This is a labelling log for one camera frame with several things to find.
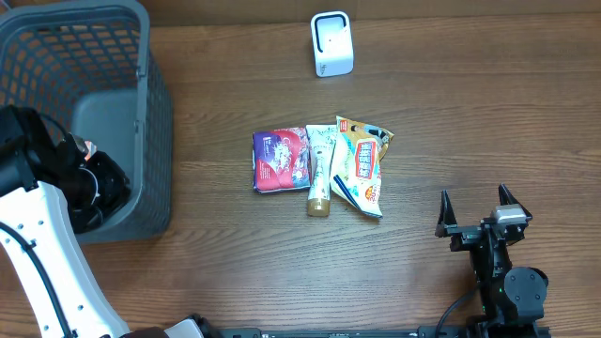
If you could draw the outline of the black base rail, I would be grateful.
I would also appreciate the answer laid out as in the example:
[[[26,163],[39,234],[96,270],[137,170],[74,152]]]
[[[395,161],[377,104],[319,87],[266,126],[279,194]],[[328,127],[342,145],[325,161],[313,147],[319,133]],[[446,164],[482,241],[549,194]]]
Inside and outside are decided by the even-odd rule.
[[[260,330],[260,329],[209,329],[207,334],[200,330],[200,335],[193,333],[173,334],[166,333],[159,328],[137,330],[122,335],[121,337],[217,337],[217,338],[433,338],[435,327],[421,326],[412,330]],[[468,333],[465,328],[445,327],[438,337],[466,338],[479,337]],[[487,337],[541,337],[550,338],[549,328],[539,328],[538,333],[509,333],[508,331],[490,331]]]

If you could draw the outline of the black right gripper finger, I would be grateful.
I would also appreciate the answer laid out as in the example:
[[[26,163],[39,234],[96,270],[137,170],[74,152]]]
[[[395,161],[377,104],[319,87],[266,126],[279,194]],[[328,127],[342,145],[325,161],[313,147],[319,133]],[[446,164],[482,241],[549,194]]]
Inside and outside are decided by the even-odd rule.
[[[527,219],[532,218],[532,214],[511,194],[511,192],[509,191],[509,189],[506,187],[506,185],[504,183],[501,183],[499,185],[498,191],[499,191],[500,204],[502,206],[519,205],[521,207],[522,211],[524,212],[526,218]]]
[[[441,192],[439,219],[435,236],[438,238],[449,237],[449,230],[457,228],[455,212],[446,190]]]

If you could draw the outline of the grey plastic basket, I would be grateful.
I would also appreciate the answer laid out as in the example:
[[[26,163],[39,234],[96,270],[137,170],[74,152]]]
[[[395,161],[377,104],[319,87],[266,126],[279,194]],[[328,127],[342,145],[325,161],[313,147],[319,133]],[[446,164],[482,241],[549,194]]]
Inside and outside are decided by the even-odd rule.
[[[173,102],[149,47],[137,1],[68,1],[1,17],[1,103],[49,115],[58,141],[70,131],[115,161],[128,203],[82,243],[152,238],[171,211]]]

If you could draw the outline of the red purple pouch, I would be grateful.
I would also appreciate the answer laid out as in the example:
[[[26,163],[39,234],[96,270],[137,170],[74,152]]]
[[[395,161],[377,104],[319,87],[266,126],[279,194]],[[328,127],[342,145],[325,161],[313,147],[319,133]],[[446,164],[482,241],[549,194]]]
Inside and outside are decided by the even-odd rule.
[[[260,193],[308,189],[309,140],[304,127],[253,134],[254,189]]]

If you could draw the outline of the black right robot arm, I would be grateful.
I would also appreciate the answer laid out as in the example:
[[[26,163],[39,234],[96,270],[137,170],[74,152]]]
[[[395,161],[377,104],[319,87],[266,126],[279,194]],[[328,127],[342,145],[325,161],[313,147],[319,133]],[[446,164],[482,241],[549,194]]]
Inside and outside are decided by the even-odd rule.
[[[477,225],[460,226],[450,197],[441,192],[439,219],[435,235],[451,240],[450,250],[466,251],[475,274],[476,286],[440,317],[435,337],[520,337],[544,338],[550,329],[537,321],[545,314],[548,277],[540,269],[514,267],[508,247],[525,238],[532,214],[508,188],[499,186],[500,204]],[[475,295],[480,296],[483,314],[472,316],[463,327],[447,327],[452,311]]]

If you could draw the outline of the white tube gold cap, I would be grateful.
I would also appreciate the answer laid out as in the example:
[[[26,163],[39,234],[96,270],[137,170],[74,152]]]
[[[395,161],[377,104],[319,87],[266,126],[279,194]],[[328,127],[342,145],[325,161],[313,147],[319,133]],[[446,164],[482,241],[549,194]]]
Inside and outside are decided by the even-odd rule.
[[[331,159],[337,130],[335,125],[307,125],[306,130],[312,170],[307,213],[313,217],[327,217],[331,204]]]

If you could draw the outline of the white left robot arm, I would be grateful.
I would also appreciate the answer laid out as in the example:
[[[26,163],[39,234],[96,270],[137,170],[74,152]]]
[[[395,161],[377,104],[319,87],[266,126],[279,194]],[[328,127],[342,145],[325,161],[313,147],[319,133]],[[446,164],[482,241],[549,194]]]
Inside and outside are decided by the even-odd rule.
[[[189,316],[131,330],[104,297],[77,234],[123,207],[129,180],[105,153],[65,132],[55,143],[39,113],[1,110],[1,245],[45,337],[204,338]]]

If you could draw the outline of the white barcode scanner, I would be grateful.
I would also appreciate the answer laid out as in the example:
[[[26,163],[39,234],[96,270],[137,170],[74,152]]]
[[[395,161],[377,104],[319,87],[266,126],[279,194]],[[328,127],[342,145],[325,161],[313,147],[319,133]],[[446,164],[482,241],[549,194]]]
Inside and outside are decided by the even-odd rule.
[[[316,75],[325,78],[353,71],[354,50],[347,14],[340,10],[317,13],[310,28]]]

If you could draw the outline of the small orange juice carton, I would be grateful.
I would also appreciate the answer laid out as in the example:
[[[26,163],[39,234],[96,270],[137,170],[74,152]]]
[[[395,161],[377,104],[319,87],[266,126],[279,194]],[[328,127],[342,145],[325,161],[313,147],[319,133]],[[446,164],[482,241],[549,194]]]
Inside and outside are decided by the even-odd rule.
[[[84,140],[80,136],[73,136],[75,144],[77,145],[79,151],[84,155],[86,161],[89,161],[91,157],[96,153],[97,146],[91,141]]]

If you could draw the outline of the yellow snack bag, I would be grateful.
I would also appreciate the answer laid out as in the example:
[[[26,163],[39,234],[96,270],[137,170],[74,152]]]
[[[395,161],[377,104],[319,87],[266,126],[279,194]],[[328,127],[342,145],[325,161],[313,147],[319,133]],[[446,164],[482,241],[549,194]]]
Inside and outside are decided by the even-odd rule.
[[[394,134],[342,116],[336,117],[336,128],[331,160],[332,191],[365,215],[382,218],[380,163]]]

